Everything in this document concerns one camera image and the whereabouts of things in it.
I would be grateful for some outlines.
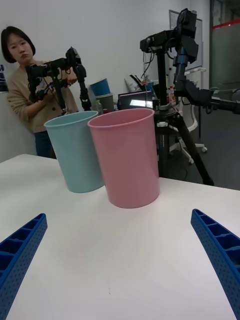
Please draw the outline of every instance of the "jeans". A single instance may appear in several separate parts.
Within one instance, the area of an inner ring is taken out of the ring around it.
[[[39,157],[51,158],[52,144],[47,131],[35,135],[36,154]]]

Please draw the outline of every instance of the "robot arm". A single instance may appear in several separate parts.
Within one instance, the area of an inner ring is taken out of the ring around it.
[[[47,94],[49,87],[53,86],[55,87],[57,100],[62,109],[62,114],[64,115],[67,109],[61,88],[66,88],[68,84],[66,80],[59,80],[58,75],[59,69],[67,71],[71,67],[76,74],[77,81],[80,85],[80,99],[82,107],[84,111],[91,110],[91,102],[88,95],[88,89],[85,86],[85,78],[87,76],[86,70],[82,65],[81,58],[79,57],[77,51],[72,47],[66,52],[66,58],[60,58],[42,65],[34,64],[26,67],[28,88],[30,91],[29,100],[32,102],[42,100]],[[46,89],[42,89],[36,92],[37,87],[45,77],[51,77],[52,82]]]
[[[240,114],[240,102],[212,97],[213,91],[197,88],[185,76],[188,63],[193,63],[198,57],[199,46],[195,42],[196,21],[197,14],[184,9],[179,14],[173,30],[162,31],[147,37],[140,42],[140,49],[149,53],[159,50],[167,52],[168,49],[175,48],[177,55],[173,59],[173,66],[176,67],[173,83],[176,97],[186,97],[192,105],[198,107],[213,107]]]

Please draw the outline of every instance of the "desk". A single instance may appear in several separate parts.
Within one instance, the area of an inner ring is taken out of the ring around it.
[[[21,155],[0,164],[0,240],[46,213],[48,229],[7,320],[234,320],[191,224],[198,208],[240,235],[240,192],[160,180],[138,209],[102,187],[68,191],[58,162]]]

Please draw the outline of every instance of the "teal bucket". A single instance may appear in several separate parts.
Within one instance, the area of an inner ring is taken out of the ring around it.
[[[76,112],[47,121],[51,144],[65,178],[74,193],[86,193],[104,185],[88,121],[97,111]]]

